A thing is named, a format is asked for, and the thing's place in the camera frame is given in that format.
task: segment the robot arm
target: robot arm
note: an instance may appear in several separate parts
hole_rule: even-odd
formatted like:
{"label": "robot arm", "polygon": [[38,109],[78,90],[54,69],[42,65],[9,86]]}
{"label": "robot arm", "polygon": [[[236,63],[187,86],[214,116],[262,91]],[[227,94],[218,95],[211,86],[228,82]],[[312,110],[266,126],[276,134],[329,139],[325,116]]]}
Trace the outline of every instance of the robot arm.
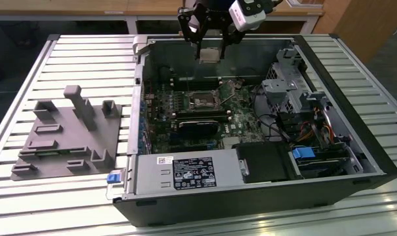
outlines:
{"label": "robot arm", "polygon": [[258,28],[266,14],[283,0],[183,0],[177,9],[177,21],[184,40],[196,44],[199,58],[200,41],[207,30],[220,30],[219,58],[224,58],[226,46],[242,41],[247,30]]}

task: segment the green circuit board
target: green circuit board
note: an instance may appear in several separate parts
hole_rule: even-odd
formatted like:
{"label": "green circuit board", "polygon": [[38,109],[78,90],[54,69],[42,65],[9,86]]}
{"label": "green circuit board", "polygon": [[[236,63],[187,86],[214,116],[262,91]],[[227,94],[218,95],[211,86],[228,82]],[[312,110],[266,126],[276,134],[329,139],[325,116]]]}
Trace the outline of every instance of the green circuit board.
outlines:
{"label": "green circuit board", "polygon": [[[256,125],[256,119],[250,107],[250,96],[252,86],[238,86],[234,80],[227,80],[223,85],[208,91],[172,91],[168,86],[161,88],[149,97],[148,104],[148,125],[151,130],[151,152],[168,153],[187,150],[215,150],[224,149],[223,138],[238,137],[240,143],[263,141],[263,134]],[[230,110],[230,121],[219,123],[219,129],[214,136],[204,139],[183,139],[173,142],[176,135],[176,119],[171,118],[173,111],[188,111],[192,109]]]}

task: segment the floor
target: floor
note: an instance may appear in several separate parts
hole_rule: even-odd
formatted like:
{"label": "floor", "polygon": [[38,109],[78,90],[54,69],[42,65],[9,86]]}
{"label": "floor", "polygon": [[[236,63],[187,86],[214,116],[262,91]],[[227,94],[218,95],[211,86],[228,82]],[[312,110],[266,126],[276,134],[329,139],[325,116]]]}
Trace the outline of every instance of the floor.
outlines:
{"label": "floor", "polygon": [[[144,32],[152,33],[147,23],[143,27]],[[5,78],[0,81],[0,122],[30,70],[42,43],[52,33],[123,34],[127,33],[127,30],[124,22],[0,22],[0,68],[5,73]],[[30,41],[33,44],[25,44],[26,38],[36,39]],[[397,99],[397,32],[366,66]]]}

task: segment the gray plastic holder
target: gray plastic holder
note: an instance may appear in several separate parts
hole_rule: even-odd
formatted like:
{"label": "gray plastic holder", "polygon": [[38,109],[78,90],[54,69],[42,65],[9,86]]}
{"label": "gray plastic holder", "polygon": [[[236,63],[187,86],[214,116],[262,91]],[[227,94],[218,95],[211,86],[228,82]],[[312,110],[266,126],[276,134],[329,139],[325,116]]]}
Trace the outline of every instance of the gray plastic holder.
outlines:
{"label": "gray plastic holder", "polygon": [[12,180],[108,173],[115,166],[121,106],[91,106],[80,86],[66,86],[73,107],[36,103],[37,117],[12,168]]}

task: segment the motherboard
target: motherboard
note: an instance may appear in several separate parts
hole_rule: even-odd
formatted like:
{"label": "motherboard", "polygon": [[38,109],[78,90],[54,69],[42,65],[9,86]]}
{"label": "motherboard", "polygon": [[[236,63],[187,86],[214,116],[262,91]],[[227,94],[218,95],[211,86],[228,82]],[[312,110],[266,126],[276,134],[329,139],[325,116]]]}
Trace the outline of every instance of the motherboard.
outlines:
{"label": "motherboard", "polygon": [[179,78],[155,90],[145,86],[151,153],[230,149],[264,139],[252,113],[255,85],[243,82]]}

